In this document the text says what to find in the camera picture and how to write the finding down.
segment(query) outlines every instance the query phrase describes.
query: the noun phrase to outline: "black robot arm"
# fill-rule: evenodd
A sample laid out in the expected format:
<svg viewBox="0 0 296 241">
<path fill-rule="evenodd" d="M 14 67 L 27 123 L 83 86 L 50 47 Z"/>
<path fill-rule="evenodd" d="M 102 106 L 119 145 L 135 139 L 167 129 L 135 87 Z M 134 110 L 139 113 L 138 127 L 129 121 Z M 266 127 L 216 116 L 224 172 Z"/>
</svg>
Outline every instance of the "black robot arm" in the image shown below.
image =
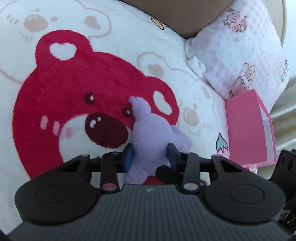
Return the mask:
<svg viewBox="0 0 296 241">
<path fill-rule="evenodd" d="M 15 204 L 24 223 L 12 241 L 288 241 L 291 234 L 276 221 L 283 191 L 230 160 L 181 153 L 168 146 L 171 168 L 157 169 L 166 185 L 124 185 L 117 172 L 128 172 L 129 144 L 122 153 L 102 158 L 80 155 L 19 188 Z M 101 171 L 100 189 L 90 184 Z M 209 186 L 200 181 L 208 172 Z"/>
</svg>

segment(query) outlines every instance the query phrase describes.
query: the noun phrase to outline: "purple plush toy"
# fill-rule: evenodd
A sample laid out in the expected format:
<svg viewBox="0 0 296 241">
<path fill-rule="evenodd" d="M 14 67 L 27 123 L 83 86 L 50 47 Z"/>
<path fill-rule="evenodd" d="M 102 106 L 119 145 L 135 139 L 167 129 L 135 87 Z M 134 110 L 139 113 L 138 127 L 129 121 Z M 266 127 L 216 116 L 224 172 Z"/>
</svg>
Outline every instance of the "purple plush toy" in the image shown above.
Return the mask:
<svg viewBox="0 0 296 241">
<path fill-rule="evenodd" d="M 131 97 L 135 123 L 132 144 L 134 158 L 125 177 L 126 184 L 142 184 L 148 176 L 154 176 L 162 165 L 170 166 L 168 144 L 179 151 L 189 151 L 191 140 L 177 126 L 170 126 L 161 116 L 151 113 L 151 107 L 143 98 Z"/>
</svg>

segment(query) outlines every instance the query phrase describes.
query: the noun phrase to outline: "beige fabric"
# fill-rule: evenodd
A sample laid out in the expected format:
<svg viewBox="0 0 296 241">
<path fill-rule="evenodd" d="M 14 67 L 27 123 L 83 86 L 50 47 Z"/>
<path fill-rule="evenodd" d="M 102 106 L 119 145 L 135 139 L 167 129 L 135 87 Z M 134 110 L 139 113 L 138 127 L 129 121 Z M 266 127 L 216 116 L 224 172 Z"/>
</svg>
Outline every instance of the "beige fabric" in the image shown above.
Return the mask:
<svg viewBox="0 0 296 241">
<path fill-rule="evenodd" d="M 273 106 L 270 115 L 276 139 L 276 154 L 281 150 L 296 149 L 296 79 L 291 80 L 281 97 Z M 266 179 L 271 177 L 275 165 L 260 167 L 258 174 Z"/>
<path fill-rule="evenodd" d="M 283 46 L 285 35 L 286 35 L 286 25 L 287 25 L 287 9 L 285 0 L 262 0 L 266 8 L 269 11 L 273 24 L 276 28 L 276 33 L 278 34 L 281 45 Z"/>
</svg>

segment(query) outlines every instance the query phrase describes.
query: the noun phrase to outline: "rose print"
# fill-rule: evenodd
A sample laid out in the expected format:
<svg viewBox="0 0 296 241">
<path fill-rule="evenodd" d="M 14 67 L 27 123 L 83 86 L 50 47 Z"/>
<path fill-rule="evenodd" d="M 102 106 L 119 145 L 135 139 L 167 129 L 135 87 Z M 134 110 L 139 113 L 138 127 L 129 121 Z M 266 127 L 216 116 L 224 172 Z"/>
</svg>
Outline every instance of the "rose print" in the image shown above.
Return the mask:
<svg viewBox="0 0 296 241">
<path fill-rule="evenodd" d="M 241 21 L 241 26 L 244 27 L 244 28 L 247 28 L 248 27 L 247 21 L 245 19 L 243 19 Z"/>
<path fill-rule="evenodd" d="M 235 33 L 243 33 L 246 31 L 248 27 L 248 23 L 246 21 L 247 16 L 244 16 L 243 19 L 240 20 L 240 12 L 237 10 L 233 10 L 229 8 L 227 10 L 230 14 L 227 15 L 227 18 L 223 20 L 223 24 L 228 26 L 229 29 Z"/>
<path fill-rule="evenodd" d="M 239 19 L 239 11 L 233 11 L 232 13 L 230 13 L 230 14 L 227 15 L 227 18 L 230 21 L 236 23 L 237 20 Z"/>
<path fill-rule="evenodd" d="M 229 91 L 229 96 L 232 98 L 238 94 L 246 92 L 253 83 L 255 74 L 255 66 L 250 66 L 249 64 L 245 63 L 239 77 L 232 86 L 232 90 Z"/>
<path fill-rule="evenodd" d="M 231 23 L 229 29 L 233 32 L 239 33 L 242 30 L 242 26 L 239 23 Z"/>
</svg>

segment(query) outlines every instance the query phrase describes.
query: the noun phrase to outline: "floral pillow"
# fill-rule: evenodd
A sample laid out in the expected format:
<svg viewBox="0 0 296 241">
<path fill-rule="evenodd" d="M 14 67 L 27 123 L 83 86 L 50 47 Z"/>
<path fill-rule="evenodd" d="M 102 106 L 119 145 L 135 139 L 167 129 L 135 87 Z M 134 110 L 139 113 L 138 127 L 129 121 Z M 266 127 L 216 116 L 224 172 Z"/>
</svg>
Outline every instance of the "floral pillow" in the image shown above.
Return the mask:
<svg viewBox="0 0 296 241">
<path fill-rule="evenodd" d="M 188 66 L 226 100 L 255 89 L 270 111 L 288 83 L 287 60 L 261 0 L 236 0 L 185 50 Z"/>
</svg>

